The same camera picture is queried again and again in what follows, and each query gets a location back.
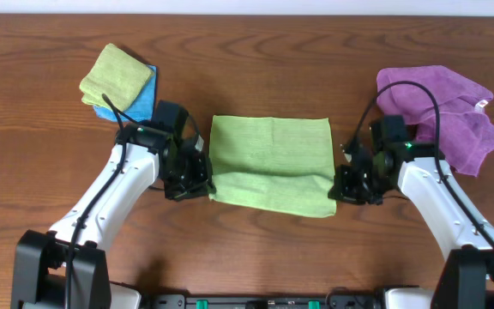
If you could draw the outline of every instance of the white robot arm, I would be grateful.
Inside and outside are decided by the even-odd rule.
[[[116,144],[113,147],[110,159],[99,177],[68,214],[49,228],[57,239],[71,241],[77,219],[116,170],[122,151],[122,145]],[[158,178],[160,172],[158,154],[150,153],[148,148],[132,143],[127,143],[125,153],[122,172],[90,211],[79,234],[78,245],[85,245],[86,242],[92,241],[100,250],[110,249],[117,232],[138,197]]]
[[[450,171],[449,164],[440,160],[442,170],[448,175],[447,180],[460,196],[462,202],[478,221],[482,222],[485,230],[494,239],[494,227],[479,213],[470,198],[464,193]],[[431,157],[415,158],[404,162],[401,166],[398,188],[419,210],[436,238],[443,258],[447,259],[454,249],[471,245],[480,250],[490,250],[489,243],[476,231],[467,215],[439,178],[436,163]]]

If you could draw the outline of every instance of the wooden table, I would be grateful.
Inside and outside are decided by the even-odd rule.
[[[18,239],[59,220],[110,154],[117,126],[78,89],[109,42],[157,65],[159,97],[186,106],[206,139],[215,114],[329,117],[337,164],[380,69],[443,64],[494,93],[494,18],[0,15],[0,308]],[[494,101],[486,112],[494,123]],[[477,179],[458,179],[494,224],[494,152]],[[155,191],[107,258],[113,281],[193,294],[433,288],[443,266],[407,202],[307,219]]]

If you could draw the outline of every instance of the folded green towel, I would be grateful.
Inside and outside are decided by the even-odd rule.
[[[93,68],[83,78],[79,89],[84,93],[81,100],[92,106],[110,108],[101,95],[106,94],[120,111],[133,103],[153,71],[113,44],[100,53]]]
[[[209,144],[216,201],[292,215],[334,215],[327,119],[214,116]]]

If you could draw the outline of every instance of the folded towel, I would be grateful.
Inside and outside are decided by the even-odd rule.
[[[142,91],[138,94],[133,104],[129,109],[124,112],[127,116],[133,118],[135,121],[149,120],[152,118],[152,112],[154,111],[154,100],[155,100],[155,84],[156,84],[156,68],[153,65],[149,65],[154,74],[144,86]],[[113,111],[102,106],[93,106],[94,112],[99,118],[108,119],[113,122],[117,122],[116,116],[114,116]],[[129,121],[123,116],[119,116],[122,121]]]
[[[153,71],[146,65],[115,45],[108,44],[79,85],[84,93],[81,100],[88,105],[110,108],[101,97],[106,94],[117,109],[124,111],[133,103],[152,74]]]
[[[378,72],[377,86],[413,81],[427,87],[440,110],[440,149],[458,173],[477,176],[485,156],[494,150],[494,125],[484,108],[493,93],[441,65],[390,68]],[[412,85],[384,92],[377,104],[385,114],[399,114],[406,124],[418,124],[417,141],[434,141],[436,115],[430,98]]]
[[[327,119],[214,116],[209,157],[216,201],[316,218],[336,211]]]

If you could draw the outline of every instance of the white tag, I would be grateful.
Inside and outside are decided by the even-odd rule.
[[[484,112],[484,108],[487,104],[489,104],[487,100],[481,100],[478,104],[476,104],[474,110],[476,110],[476,112]]]
[[[205,142],[203,141],[202,136],[198,136],[196,142],[196,150],[202,152],[204,143]]]

